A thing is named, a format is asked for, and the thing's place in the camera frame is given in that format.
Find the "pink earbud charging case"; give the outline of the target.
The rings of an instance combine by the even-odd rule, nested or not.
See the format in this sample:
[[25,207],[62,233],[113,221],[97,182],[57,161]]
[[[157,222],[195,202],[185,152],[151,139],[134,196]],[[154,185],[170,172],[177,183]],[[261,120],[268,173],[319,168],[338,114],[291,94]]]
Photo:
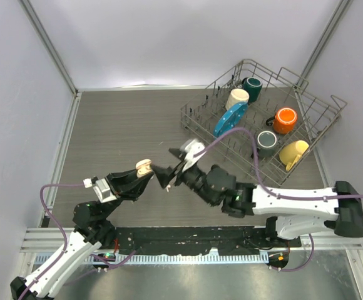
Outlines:
[[143,176],[146,176],[147,174],[150,174],[152,172],[151,164],[151,159],[143,159],[141,161],[138,161],[135,165],[136,176],[138,178],[141,178]]

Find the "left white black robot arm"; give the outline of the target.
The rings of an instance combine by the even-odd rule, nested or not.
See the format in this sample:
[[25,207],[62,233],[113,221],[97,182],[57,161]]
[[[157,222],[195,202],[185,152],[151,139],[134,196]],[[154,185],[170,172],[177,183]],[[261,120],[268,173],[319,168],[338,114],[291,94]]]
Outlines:
[[143,194],[154,173],[151,167],[113,172],[99,179],[87,178],[84,188],[92,188],[97,200],[76,205],[75,227],[71,234],[62,229],[63,245],[35,272],[16,277],[10,283],[13,299],[54,299],[58,290],[78,266],[94,251],[110,248],[116,229],[107,219],[123,202],[136,201]]

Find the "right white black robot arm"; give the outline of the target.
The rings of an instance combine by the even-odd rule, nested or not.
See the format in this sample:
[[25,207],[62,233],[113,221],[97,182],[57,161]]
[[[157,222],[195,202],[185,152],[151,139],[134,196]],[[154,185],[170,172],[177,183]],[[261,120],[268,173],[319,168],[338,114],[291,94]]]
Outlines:
[[186,185],[210,206],[220,206],[234,218],[267,214],[265,242],[272,247],[304,234],[333,231],[345,238],[363,238],[363,208],[354,188],[345,181],[323,189],[280,189],[239,182],[214,164],[203,172],[186,152],[169,150],[180,162],[175,167],[152,165],[160,186]]

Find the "blue polka dot plate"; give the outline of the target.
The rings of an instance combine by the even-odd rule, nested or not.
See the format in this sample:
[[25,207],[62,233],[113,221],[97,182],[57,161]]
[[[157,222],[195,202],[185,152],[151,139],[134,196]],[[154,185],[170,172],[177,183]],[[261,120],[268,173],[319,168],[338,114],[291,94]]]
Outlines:
[[215,125],[213,136],[218,138],[223,133],[233,129],[244,117],[247,109],[248,104],[246,102],[238,102],[227,109]]

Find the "cream mug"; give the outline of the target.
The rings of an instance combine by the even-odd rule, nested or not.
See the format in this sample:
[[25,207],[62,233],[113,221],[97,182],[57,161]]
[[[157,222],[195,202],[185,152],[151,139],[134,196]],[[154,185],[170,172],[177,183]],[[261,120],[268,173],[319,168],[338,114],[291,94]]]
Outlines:
[[236,103],[247,103],[249,100],[249,94],[244,89],[235,88],[230,91],[228,99],[225,104],[226,110],[229,110]]

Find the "grey green mug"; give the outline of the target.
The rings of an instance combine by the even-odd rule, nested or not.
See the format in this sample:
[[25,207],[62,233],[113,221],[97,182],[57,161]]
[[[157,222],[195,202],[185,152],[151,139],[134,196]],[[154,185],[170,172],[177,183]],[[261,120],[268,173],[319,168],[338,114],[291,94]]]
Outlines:
[[276,153],[277,136],[272,131],[261,131],[255,142],[259,159],[270,158]]

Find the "dark teal mug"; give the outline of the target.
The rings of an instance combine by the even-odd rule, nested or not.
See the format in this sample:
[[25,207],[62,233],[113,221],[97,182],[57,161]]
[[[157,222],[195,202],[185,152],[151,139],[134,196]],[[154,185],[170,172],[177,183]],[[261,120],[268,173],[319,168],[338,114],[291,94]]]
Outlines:
[[254,103],[262,90],[262,81],[256,77],[245,77],[242,79],[242,89],[249,95],[248,103]]

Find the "yellow mug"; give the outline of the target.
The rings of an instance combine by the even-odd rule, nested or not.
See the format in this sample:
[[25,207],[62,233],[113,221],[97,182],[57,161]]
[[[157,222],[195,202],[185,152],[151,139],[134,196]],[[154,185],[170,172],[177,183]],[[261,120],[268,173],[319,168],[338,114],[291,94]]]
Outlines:
[[308,150],[309,144],[303,140],[298,140],[285,146],[279,153],[279,159],[289,172],[298,163],[301,157]]

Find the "orange mug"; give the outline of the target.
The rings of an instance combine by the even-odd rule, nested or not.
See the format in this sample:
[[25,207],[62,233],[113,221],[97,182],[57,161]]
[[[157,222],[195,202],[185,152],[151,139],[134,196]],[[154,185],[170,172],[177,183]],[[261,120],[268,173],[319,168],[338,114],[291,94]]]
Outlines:
[[282,107],[274,116],[268,118],[265,124],[272,127],[279,134],[287,134],[294,129],[297,120],[298,114],[294,109]]

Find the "black mounting base plate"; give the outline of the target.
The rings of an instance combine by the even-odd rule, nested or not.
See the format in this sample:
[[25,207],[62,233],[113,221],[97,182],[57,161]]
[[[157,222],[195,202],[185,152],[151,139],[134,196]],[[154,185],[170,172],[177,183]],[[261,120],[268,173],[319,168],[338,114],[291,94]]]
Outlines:
[[257,254],[260,250],[301,247],[299,238],[285,241],[270,237],[264,228],[254,226],[204,227],[118,227],[102,246],[120,254],[197,256],[211,249],[219,255]]

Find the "aluminium frame rail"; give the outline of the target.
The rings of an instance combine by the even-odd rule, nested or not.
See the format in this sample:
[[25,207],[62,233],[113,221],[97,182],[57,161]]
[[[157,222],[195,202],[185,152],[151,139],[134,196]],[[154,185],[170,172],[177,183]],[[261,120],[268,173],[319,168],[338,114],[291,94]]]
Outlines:
[[24,236],[21,253],[51,253],[64,244],[64,237],[58,228],[28,228]]

